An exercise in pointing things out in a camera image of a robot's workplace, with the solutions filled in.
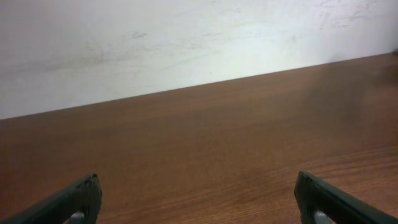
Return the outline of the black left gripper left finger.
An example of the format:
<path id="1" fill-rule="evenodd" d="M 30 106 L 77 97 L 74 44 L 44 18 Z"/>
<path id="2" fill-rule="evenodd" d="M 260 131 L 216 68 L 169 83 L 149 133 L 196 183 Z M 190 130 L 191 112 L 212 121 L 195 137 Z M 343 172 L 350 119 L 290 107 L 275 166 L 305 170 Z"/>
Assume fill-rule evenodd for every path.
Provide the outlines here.
<path id="1" fill-rule="evenodd" d="M 8 224 L 95 224 L 101 209 L 102 189 L 97 174 L 90 174 L 39 203 L 5 219 Z"/>

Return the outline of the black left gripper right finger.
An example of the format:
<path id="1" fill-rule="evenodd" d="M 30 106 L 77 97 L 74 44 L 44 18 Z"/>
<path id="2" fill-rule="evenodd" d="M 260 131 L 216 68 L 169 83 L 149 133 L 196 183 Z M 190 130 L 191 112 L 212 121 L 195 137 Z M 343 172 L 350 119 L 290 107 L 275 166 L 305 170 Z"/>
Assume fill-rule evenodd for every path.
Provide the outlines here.
<path id="1" fill-rule="evenodd" d="M 304 224 L 397 224 L 397 218 L 336 188 L 309 172 L 300 171 L 294 195 Z"/>

